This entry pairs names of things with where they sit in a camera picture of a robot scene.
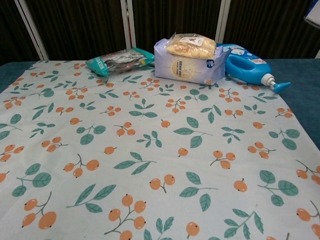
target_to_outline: teal snack bag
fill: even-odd
[[[155,60],[152,53],[133,47],[98,56],[85,62],[87,67],[101,76],[108,76],[113,72],[125,72],[139,68]]]

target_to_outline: blue detergent bottle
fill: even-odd
[[[222,46],[223,51],[231,50],[225,62],[227,74],[249,84],[269,86],[275,93],[280,93],[291,85],[291,82],[275,83],[275,77],[271,75],[269,64],[242,46],[235,44],[223,44]]]

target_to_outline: pump nozzle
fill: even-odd
[[[283,83],[275,83],[275,77],[272,76],[270,73],[266,73],[262,79],[261,83],[265,86],[269,86],[272,90],[278,94],[285,90],[288,86],[291,85],[291,82],[283,82]]]

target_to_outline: product label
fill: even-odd
[[[205,39],[203,37],[183,37],[179,42],[201,46],[204,40]]]

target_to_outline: food package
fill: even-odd
[[[162,39],[154,46],[156,77],[205,85],[214,85],[225,77],[226,59],[231,50],[223,51],[223,46],[219,46],[213,58],[199,59],[168,53],[168,43],[168,39]]]
[[[133,47],[90,59],[85,64],[95,73],[106,77],[113,72],[125,72],[142,67],[154,60],[153,54]]]
[[[174,34],[168,41],[165,49],[170,54],[183,57],[213,59],[216,42],[195,33]]]

